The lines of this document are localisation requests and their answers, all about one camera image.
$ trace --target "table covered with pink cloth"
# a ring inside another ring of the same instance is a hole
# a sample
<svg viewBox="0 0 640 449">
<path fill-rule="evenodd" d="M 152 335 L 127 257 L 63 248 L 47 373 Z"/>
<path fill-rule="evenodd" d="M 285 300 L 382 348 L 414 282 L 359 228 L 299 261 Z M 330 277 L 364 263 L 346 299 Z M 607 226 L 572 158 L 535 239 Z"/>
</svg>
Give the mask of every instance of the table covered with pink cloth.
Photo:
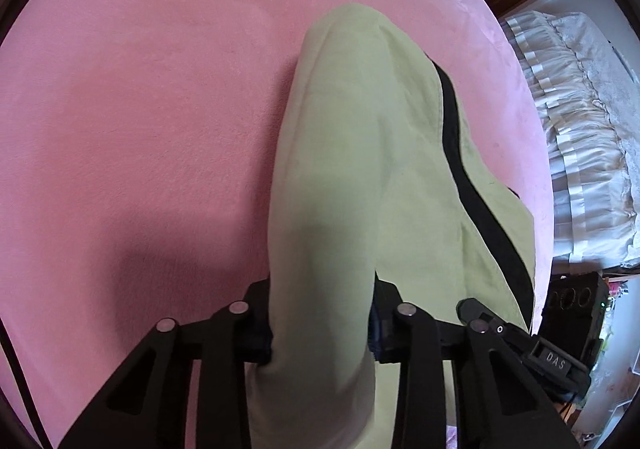
<svg viewBox="0 0 640 449">
<path fill-rule="evenodd" d="M 267 275 L 296 56 L 347 2 L 452 77 L 482 159 L 534 216 L 539 323 L 545 138 L 483 0 L 30 0 L 0 47 L 0 315 L 54 445 L 159 318 L 209 317 Z M 4 359 L 0 385 L 28 425 Z"/>
</svg>

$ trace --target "black speaker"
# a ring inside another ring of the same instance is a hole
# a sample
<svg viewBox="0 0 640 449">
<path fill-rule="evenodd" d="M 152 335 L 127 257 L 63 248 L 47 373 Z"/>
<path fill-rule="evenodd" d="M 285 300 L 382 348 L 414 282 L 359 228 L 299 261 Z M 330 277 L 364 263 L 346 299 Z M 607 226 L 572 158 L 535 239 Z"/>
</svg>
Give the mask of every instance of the black speaker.
<svg viewBox="0 0 640 449">
<path fill-rule="evenodd" d="M 554 279 L 538 335 L 593 368 L 608 297 L 609 286 L 597 272 Z"/>
</svg>

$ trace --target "yellow-green cloth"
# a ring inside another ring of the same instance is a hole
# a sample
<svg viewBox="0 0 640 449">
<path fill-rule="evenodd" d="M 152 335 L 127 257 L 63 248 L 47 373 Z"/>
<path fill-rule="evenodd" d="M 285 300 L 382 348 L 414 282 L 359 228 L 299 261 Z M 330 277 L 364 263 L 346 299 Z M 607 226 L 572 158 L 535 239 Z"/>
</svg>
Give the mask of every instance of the yellow-green cloth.
<svg viewBox="0 0 640 449">
<path fill-rule="evenodd" d="M 484 166 L 459 112 L 466 174 L 532 279 L 532 217 Z M 399 368 L 367 350 L 375 272 L 438 320 L 459 323 L 456 304 L 475 297 L 527 327 L 460 202 L 442 120 L 433 63 L 382 14 L 339 7 L 306 34 L 271 188 L 273 359 L 248 375 L 256 449 L 390 447 Z"/>
</svg>

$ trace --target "bed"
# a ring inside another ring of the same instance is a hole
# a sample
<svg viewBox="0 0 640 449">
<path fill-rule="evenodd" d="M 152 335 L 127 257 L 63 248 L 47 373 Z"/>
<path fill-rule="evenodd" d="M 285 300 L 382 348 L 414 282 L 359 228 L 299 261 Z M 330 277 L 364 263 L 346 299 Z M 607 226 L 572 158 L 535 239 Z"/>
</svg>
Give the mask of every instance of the bed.
<svg viewBox="0 0 640 449">
<path fill-rule="evenodd" d="M 54 445 L 158 318 L 208 317 L 267 274 L 296 55 L 346 2 L 386 14 L 452 77 L 482 159 L 534 217 L 540 322 L 545 136 L 483 0 L 30 0 L 0 48 L 0 309 Z"/>
<path fill-rule="evenodd" d="M 545 130 L 554 187 L 554 272 L 640 261 L 640 83 L 586 14 L 504 20 Z"/>
</svg>

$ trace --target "white ruffled fabric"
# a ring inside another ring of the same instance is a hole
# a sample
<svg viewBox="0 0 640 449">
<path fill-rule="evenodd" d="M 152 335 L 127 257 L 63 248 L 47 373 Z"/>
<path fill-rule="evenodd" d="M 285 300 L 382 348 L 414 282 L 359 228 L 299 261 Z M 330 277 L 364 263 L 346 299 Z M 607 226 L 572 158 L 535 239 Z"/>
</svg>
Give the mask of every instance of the white ruffled fabric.
<svg viewBox="0 0 640 449">
<path fill-rule="evenodd" d="M 635 265 L 640 89 L 634 75 L 585 14 L 524 12 L 502 28 L 546 133 L 556 269 Z"/>
</svg>

